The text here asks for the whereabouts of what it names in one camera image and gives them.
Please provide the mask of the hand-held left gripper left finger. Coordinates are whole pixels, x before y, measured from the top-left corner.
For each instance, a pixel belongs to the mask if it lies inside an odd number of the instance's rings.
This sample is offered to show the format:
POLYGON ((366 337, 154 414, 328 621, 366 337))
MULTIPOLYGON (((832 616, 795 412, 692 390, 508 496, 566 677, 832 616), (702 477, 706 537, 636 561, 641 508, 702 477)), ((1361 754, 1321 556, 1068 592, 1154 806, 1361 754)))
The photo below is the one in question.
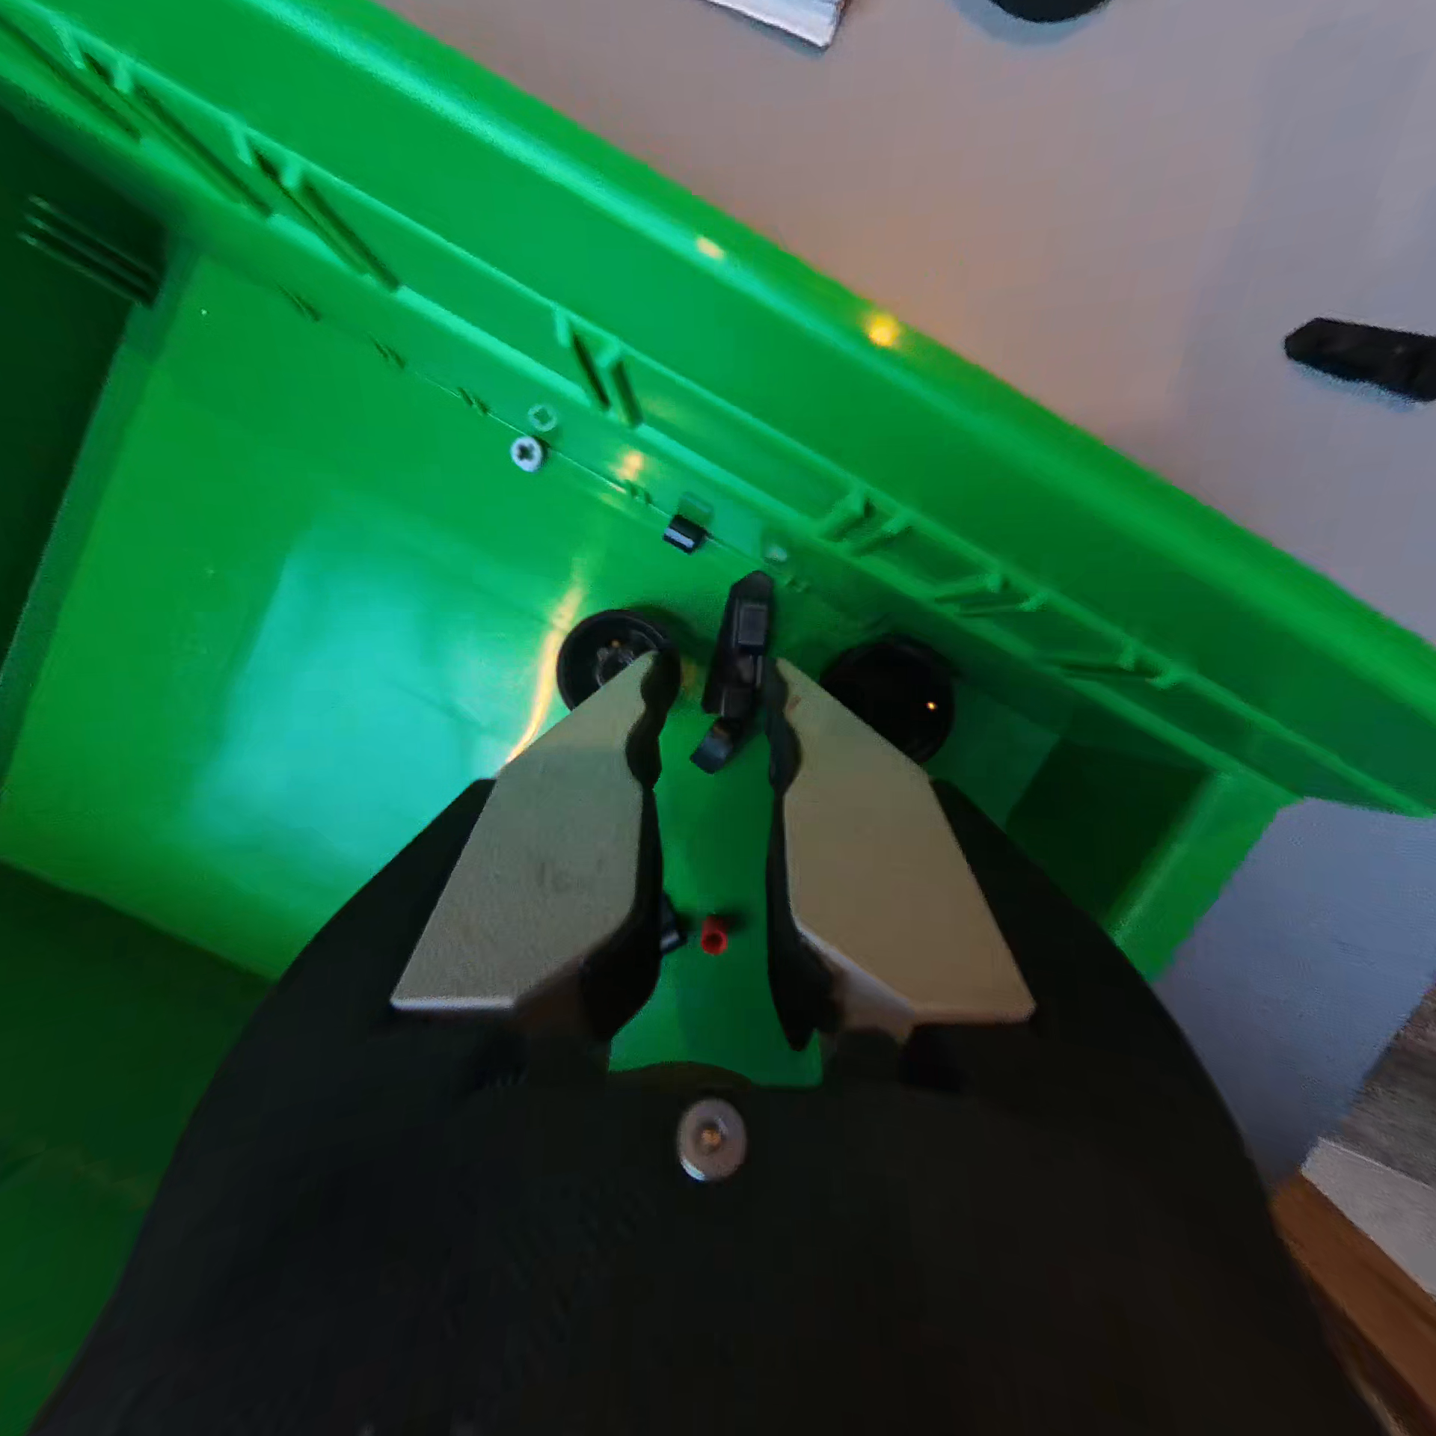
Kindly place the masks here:
POLYGON ((658 735, 672 652, 638 657, 508 763, 390 995, 395 1012, 562 1026, 600 1043, 661 963, 658 735))

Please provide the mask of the black brick piece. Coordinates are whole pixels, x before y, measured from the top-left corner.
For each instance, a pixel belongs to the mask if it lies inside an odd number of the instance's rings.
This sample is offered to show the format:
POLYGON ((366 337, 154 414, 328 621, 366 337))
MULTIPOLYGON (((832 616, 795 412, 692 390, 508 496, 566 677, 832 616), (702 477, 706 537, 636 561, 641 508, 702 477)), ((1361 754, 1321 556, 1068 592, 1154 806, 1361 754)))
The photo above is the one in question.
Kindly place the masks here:
POLYGON ((711 725, 691 756, 709 776, 733 761, 761 717, 774 619, 776 587, 767 573, 755 570, 732 585, 701 700, 711 725))
POLYGON ((1285 358, 1405 402, 1434 402, 1434 337, 1314 317, 1284 337, 1285 358))

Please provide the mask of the grey desk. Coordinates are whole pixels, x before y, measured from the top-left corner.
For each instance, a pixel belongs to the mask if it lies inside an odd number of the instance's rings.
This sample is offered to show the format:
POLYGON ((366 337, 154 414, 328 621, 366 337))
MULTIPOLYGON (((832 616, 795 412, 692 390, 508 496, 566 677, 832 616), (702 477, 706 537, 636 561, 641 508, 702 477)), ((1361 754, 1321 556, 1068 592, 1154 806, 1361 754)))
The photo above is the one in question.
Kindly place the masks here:
POLYGON ((1432 4, 388 7, 1432 640, 1432 406, 1284 354, 1432 334, 1432 4))

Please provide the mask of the black toy wheel rim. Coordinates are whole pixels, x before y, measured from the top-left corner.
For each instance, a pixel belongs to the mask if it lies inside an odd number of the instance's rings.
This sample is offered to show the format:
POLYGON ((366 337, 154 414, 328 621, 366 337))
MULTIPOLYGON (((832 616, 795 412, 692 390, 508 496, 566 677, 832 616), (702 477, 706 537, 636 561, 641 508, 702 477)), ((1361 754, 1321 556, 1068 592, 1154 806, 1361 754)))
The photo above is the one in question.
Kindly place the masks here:
POLYGON ((605 609, 581 619, 554 660, 555 689, 567 712, 619 677, 638 659, 673 652, 667 619, 649 609, 605 609))
POLYGON ((909 761, 925 766, 955 722, 955 674, 925 643, 889 635, 843 652, 820 688, 909 761))

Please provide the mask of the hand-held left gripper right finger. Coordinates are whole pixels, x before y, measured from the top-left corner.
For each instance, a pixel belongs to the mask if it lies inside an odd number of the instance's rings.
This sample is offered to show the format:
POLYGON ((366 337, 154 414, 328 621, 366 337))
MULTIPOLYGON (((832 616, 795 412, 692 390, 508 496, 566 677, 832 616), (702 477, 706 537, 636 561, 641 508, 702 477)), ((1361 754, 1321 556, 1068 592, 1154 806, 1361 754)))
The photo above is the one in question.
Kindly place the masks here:
POLYGON ((1015 1026, 1036 1011, 926 773, 786 659, 769 672, 779 753, 778 917, 815 963, 826 1035, 1015 1026))

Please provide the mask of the green plastic bin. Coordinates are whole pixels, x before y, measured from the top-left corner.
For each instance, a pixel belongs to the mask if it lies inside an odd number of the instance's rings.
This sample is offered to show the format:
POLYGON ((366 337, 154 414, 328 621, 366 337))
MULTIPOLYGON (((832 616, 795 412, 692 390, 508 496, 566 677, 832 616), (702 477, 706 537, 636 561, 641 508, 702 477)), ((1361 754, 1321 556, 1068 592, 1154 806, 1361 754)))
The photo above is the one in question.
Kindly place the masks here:
POLYGON ((1424 640, 388 4, 3 4, 3 1433, 562 626, 757 566, 957 664, 938 773, 1145 975, 1284 811, 1432 816, 1424 640))

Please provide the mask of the building instruction booklet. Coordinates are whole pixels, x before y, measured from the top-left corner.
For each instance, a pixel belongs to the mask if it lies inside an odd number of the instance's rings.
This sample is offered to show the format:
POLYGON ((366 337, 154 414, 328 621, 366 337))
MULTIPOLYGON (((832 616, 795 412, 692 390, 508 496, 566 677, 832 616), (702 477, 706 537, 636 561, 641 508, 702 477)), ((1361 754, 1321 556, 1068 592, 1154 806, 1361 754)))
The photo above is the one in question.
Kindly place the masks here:
POLYGON ((848 2, 706 2, 785 38, 826 52, 832 47, 848 2))

